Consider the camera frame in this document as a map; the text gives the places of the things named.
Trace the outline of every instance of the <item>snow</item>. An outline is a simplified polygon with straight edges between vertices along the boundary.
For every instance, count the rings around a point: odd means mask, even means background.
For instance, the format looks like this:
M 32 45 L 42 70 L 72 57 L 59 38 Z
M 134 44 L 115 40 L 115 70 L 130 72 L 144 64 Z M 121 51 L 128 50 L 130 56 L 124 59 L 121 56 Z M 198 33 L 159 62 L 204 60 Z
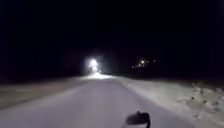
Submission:
M 127 88 L 191 121 L 195 128 L 224 128 L 224 92 L 197 85 L 123 78 Z

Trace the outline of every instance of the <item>night sky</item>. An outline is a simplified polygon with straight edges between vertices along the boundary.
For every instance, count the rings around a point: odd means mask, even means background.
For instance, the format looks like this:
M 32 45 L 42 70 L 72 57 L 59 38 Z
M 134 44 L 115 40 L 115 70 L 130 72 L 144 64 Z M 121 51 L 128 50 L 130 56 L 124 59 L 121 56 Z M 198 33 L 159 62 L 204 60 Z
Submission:
M 2 78 L 79 74 L 94 55 L 116 72 L 144 57 L 156 59 L 156 71 L 167 76 L 222 77 L 223 6 L 221 0 L 3 0 Z

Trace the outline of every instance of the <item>bright light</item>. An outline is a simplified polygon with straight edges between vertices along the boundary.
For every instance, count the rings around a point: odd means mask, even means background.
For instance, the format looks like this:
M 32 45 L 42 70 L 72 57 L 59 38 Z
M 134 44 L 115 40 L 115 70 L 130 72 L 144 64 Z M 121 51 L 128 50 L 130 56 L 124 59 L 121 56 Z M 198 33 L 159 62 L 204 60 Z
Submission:
M 113 76 L 103 75 L 100 74 L 99 72 L 96 72 L 94 74 L 85 77 L 85 79 L 110 79 L 110 78 L 113 78 Z
M 90 61 L 90 67 L 96 67 L 98 65 L 97 61 L 95 59 L 92 59 Z
M 91 68 L 92 72 L 98 71 L 98 63 L 95 59 L 90 60 L 89 67 Z

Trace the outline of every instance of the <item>street light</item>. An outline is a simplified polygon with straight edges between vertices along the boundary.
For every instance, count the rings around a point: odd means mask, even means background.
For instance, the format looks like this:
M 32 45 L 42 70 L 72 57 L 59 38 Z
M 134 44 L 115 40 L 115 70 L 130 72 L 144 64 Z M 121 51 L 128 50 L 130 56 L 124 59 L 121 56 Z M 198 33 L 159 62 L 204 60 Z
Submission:
M 89 67 L 91 68 L 92 72 L 97 72 L 97 70 L 98 70 L 98 63 L 97 63 L 96 59 L 90 60 Z

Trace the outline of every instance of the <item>dark object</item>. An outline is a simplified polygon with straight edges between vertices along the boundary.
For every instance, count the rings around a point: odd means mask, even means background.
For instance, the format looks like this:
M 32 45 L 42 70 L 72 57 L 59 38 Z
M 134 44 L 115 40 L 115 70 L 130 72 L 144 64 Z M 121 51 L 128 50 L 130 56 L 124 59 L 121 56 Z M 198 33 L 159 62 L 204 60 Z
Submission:
M 122 128 L 125 128 L 126 125 L 141 125 L 146 124 L 146 128 L 150 128 L 151 121 L 150 115 L 147 112 L 137 111 L 135 114 L 129 115 L 125 121 L 125 124 Z

